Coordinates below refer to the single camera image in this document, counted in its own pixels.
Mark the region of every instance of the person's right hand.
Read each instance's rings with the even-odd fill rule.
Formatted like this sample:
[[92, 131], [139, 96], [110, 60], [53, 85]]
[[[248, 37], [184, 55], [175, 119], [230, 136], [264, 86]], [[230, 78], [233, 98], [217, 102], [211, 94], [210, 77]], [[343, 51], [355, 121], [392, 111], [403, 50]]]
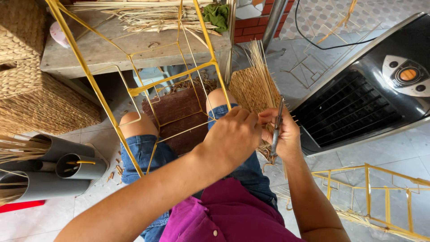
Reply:
[[[278, 115], [278, 108], [266, 109], [258, 114], [259, 124], [271, 124], [274, 126], [276, 116]], [[300, 128], [294, 122], [288, 109], [284, 107], [282, 110], [282, 123], [279, 128], [278, 144], [276, 146], [276, 153], [282, 160], [288, 159], [292, 155], [301, 155], [300, 146]], [[263, 129], [261, 138], [272, 144], [273, 133]]]
[[222, 178], [251, 156], [260, 141], [258, 116], [237, 106], [215, 122], [194, 151]]

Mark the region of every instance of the metal pole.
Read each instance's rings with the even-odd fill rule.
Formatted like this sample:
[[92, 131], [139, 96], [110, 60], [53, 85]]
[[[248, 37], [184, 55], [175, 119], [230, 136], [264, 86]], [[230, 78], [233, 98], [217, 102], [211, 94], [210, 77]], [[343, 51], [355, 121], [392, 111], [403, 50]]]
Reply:
[[281, 20], [287, 3], [288, 0], [275, 0], [273, 3], [272, 10], [270, 11], [269, 19], [267, 21], [266, 30], [264, 31], [263, 38], [261, 39], [265, 53], [275, 36], [276, 29], [278, 28], [279, 21]]

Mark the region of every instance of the denim shorts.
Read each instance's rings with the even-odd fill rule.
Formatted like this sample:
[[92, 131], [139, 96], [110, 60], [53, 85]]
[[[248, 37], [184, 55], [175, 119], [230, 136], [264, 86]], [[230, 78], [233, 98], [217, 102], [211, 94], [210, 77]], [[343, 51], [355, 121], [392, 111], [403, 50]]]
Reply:
[[[219, 119], [226, 113], [228, 113], [228, 107], [227, 105], [222, 105], [214, 108], [213, 113], [212, 111], [209, 111], [209, 116], [214, 117], [215, 115], [215, 119]], [[215, 121], [209, 122], [208, 129], [211, 129], [214, 124]], [[133, 136], [126, 139], [133, 156], [136, 158], [137, 163], [144, 173], [146, 173], [148, 168], [156, 140], [157, 137], [150, 134]], [[122, 144], [121, 158], [124, 163], [124, 171], [121, 177], [122, 181], [125, 184], [130, 184], [139, 179], [139, 175]], [[164, 142], [158, 143], [154, 157], [152, 158], [150, 172], [177, 158], [178, 156], [174, 151], [172, 151], [172, 149], [170, 149], [167, 144]], [[260, 163], [257, 159], [257, 154], [255, 152], [253, 152], [253, 154], [244, 163], [242, 163], [227, 177], [238, 179], [242, 186], [244, 186], [249, 191], [249, 193], [267, 203], [277, 212], [279, 212], [276, 195], [269, 188], [269, 178], [263, 175], [260, 168]], [[149, 227], [146, 228], [141, 234], [145, 242], [158, 242], [168, 220], [169, 212], [166, 212], [157, 218], [153, 223], [151, 223], [151, 225], [149, 225]]]

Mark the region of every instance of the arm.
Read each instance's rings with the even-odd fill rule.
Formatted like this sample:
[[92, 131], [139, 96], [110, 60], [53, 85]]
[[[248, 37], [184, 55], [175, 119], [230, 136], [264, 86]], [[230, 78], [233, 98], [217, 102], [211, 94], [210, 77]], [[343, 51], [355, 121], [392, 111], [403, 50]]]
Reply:
[[[259, 114], [259, 122], [274, 124], [277, 115], [277, 109], [267, 109]], [[262, 138], [271, 144], [273, 134], [263, 130]], [[287, 166], [291, 202], [301, 238], [308, 242], [350, 241], [339, 216], [316, 185], [304, 161], [300, 129], [287, 109], [283, 110], [276, 152]]]
[[257, 121], [257, 115], [235, 107], [189, 154], [81, 213], [55, 241], [134, 241], [161, 214], [243, 163], [260, 143], [261, 127]]

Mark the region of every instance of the cooler grille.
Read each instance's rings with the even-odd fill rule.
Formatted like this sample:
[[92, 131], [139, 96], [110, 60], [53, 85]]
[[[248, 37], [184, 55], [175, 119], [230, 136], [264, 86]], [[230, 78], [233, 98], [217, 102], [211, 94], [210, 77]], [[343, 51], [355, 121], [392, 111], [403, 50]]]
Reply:
[[401, 119], [356, 71], [347, 74], [296, 115], [320, 147], [384, 128]]

